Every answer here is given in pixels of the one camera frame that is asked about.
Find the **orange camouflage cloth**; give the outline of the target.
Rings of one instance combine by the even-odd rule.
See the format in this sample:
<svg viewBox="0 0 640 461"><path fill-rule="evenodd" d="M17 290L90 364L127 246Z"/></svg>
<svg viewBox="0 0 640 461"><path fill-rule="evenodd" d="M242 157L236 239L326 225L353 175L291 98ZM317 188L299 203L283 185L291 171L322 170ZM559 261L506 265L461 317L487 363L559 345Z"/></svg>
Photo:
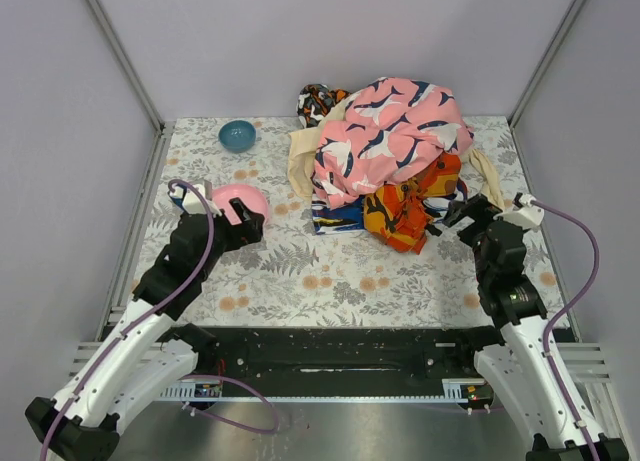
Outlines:
<svg viewBox="0 0 640 461"><path fill-rule="evenodd" d="M400 253L422 251L449 204L467 197L459 178L460 158L443 153L418 175L398 185L384 185L363 200L364 228Z"/></svg>

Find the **cream plain cloth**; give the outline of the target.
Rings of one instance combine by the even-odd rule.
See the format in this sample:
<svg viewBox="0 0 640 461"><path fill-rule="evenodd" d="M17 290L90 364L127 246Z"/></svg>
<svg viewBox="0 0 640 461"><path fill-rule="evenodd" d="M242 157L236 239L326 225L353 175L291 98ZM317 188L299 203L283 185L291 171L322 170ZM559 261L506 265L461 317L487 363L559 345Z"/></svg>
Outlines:
<svg viewBox="0 0 640 461"><path fill-rule="evenodd" d="M314 188L311 177L314 159L322 130L327 121L343 120L346 100L333 107L316 127L307 127L289 133L291 145L288 156L287 175L294 193L306 203L311 203ZM482 177L480 193L501 210L505 202L500 186L499 173L490 159L480 150L469 148L461 156L462 163L470 164Z"/></svg>

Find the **pink whale print cloth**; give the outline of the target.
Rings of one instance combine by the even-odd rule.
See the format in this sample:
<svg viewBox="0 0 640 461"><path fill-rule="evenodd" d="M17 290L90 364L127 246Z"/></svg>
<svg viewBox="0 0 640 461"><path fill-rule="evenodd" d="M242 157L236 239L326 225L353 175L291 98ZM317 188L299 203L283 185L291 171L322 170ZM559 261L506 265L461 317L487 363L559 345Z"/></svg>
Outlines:
<svg viewBox="0 0 640 461"><path fill-rule="evenodd" d="M426 81L380 78L346 100L321 130L311 182L337 209L424 171L441 154L472 146L453 92Z"/></svg>

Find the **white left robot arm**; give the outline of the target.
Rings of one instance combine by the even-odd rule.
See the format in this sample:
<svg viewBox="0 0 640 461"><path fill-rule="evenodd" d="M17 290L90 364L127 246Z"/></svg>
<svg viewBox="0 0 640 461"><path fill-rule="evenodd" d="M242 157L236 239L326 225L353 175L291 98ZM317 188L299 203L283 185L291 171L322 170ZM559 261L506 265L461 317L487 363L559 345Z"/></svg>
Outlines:
<svg viewBox="0 0 640 461"><path fill-rule="evenodd" d="M27 406L42 459L106 460L126 426L167 387L189 375L223 374L216 337L175 323L223 254L261 241L266 210L232 198L218 215L181 214L89 361L53 397Z"/></svg>

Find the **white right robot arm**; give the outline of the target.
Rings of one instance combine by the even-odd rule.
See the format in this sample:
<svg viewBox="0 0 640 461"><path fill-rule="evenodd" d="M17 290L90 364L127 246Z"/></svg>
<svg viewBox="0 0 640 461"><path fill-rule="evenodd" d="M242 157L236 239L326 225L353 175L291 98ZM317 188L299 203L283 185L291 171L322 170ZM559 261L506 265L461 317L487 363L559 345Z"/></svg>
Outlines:
<svg viewBox="0 0 640 461"><path fill-rule="evenodd" d="M503 212L478 194L453 201L443 223L471 223L458 233L474 256L480 304L493 322L471 339L475 370L489 384L529 445L529 460L627 460L624 441L606 434L571 378L550 315L525 273L524 236L549 207L519 193Z"/></svg>

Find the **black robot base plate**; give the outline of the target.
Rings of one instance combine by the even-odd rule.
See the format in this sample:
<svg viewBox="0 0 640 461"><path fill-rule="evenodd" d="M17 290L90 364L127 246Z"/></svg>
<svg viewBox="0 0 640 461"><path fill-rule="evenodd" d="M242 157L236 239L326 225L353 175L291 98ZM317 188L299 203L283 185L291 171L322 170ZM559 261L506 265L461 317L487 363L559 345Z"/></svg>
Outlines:
<svg viewBox="0 0 640 461"><path fill-rule="evenodd" d="M474 356L504 340L490 326L468 329L174 327L199 355L196 373L222 375L250 391L256 382L471 379Z"/></svg>

